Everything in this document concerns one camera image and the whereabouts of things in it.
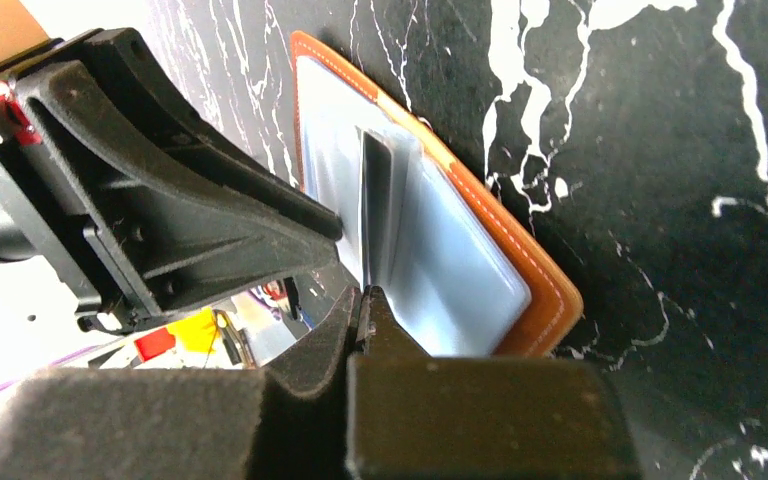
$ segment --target wallet stitching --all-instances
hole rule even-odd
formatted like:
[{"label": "wallet stitching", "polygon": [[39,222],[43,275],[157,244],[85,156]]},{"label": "wallet stitching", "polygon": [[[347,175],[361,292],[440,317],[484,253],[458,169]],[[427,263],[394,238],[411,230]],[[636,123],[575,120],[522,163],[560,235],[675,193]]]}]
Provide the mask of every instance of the wallet stitching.
[{"label": "wallet stitching", "polygon": [[362,94],[364,94],[366,96],[366,98],[368,98],[370,100],[374,100],[375,97],[373,97],[371,93],[367,92],[363,87],[361,87],[360,84],[358,84],[358,82],[355,79],[353,79],[349,74],[344,72],[343,69],[341,69],[339,66],[337,66],[334,62],[332,62],[331,60],[326,58],[324,55],[322,55],[321,53],[319,53],[316,50],[314,50],[310,45],[308,45],[307,43],[305,43],[303,41],[299,42],[299,46],[304,47],[308,52],[314,54],[317,58],[319,58],[323,62],[327,63],[328,66],[330,66],[334,70],[337,70],[337,72],[340,74],[340,76],[343,77],[343,79],[348,80],[349,83],[351,83],[352,85],[354,85],[355,88],[360,90],[360,92]]},{"label": "wallet stitching", "polygon": [[469,193],[469,195],[476,201],[476,203],[478,203],[478,206],[481,207],[481,209],[484,210],[484,212],[487,215],[490,216],[490,218],[493,220],[493,222],[496,225],[498,225],[499,228],[501,228],[503,232],[505,232],[505,235],[507,235],[508,238],[514,243],[514,245],[516,245],[517,249],[523,255],[525,255],[525,258],[527,258],[528,261],[531,262],[532,265],[534,265],[534,268],[536,268],[537,271],[540,272],[540,276],[542,276],[546,280],[546,282],[548,282],[549,285],[552,286],[552,291],[555,292],[555,296],[558,297],[558,301],[560,301],[560,303],[561,303],[560,307],[558,308],[558,311],[555,313],[555,316],[552,317],[552,320],[549,321],[549,324],[546,325],[546,328],[544,328],[543,331],[540,333],[540,335],[538,335],[537,339],[534,340],[534,342],[532,343],[531,347],[529,347],[528,350],[526,350],[525,353],[526,353],[526,355],[528,355],[531,352],[533,352],[534,349],[537,346],[539,346],[541,343],[543,343],[543,340],[546,338],[546,335],[548,334],[548,332],[550,330],[552,330],[555,327],[555,325],[557,325],[558,320],[561,318],[561,315],[564,313],[564,309],[565,309],[565,305],[566,305],[564,303],[564,297],[561,295],[561,292],[555,286],[555,282],[553,282],[549,278],[549,276],[546,274],[546,272],[544,272],[543,269],[540,268],[540,266],[537,264],[537,262],[535,262],[534,259],[531,258],[531,255],[529,255],[528,252],[522,247],[520,242],[516,238],[514,238],[514,236],[511,235],[510,232],[508,232],[508,229],[505,228],[504,225],[502,225],[502,222],[498,218],[496,218],[496,215],[494,215],[493,212],[491,212],[490,210],[487,209],[487,207],[484,205],[484,203],[481,202],[481,199],[479,199],[475,195],[475,193],[473,193],[473,191],[469,188],[469,186],[466,185],[463,181],[461,181],[461,179],[458,178],[458,177],[454,177],[454,179],[455,179],[456,182],[458,182],[458,184],[461,187],[463,187],[467,191],[467,193]]}]

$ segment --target black marble table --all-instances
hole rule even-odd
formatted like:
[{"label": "black marble table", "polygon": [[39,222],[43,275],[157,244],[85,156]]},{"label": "black marble table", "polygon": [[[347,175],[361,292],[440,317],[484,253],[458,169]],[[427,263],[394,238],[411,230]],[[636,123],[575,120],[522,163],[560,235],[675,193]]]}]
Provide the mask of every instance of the black marble table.
[{"label": "black marble table", "polygon": [[288,36],[342,52],[579,287],[556,355],[609,372],[647,476],[768,478],[768,1],[521,3],[152,0],[145,34],[290,182]]}]

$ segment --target marble surface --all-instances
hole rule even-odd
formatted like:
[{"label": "marble surface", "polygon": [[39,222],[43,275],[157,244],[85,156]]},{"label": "marble surface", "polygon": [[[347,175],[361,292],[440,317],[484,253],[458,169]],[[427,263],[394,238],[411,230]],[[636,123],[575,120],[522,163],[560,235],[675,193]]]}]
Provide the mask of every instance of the marble surface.
[{"label": "marble surface", "polygon": [[288,36],[351,59],[579,287],[556,355],[607,372],[647,478],[768,478],[768,1],[133,3],[202,116],[290,183]]}]

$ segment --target open wallet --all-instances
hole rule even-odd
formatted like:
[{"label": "open wallet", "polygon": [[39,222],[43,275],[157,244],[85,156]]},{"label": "open wallet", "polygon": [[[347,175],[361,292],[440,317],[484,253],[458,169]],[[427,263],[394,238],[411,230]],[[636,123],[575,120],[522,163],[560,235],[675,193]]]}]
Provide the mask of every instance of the open wallet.
[{"label": "open wallet", "polygon": [[341,263],[435,356],[543,356],[578,321],[561,269],[425,125],[292,35],[301,186],[343,222]]}]

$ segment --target yellow object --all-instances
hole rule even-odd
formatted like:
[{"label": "yellow object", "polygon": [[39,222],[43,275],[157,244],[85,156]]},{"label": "yellow object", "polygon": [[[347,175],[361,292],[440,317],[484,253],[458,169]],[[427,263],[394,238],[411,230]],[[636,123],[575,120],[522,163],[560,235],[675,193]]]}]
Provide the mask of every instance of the yellow object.
[{"label": "yellow object", "polygon": [[219,329],[213,310],[205,308],[195,315],[170,323],[166,330],[178,345],[194,353],[213,353],[213,343],[219,338]]}]

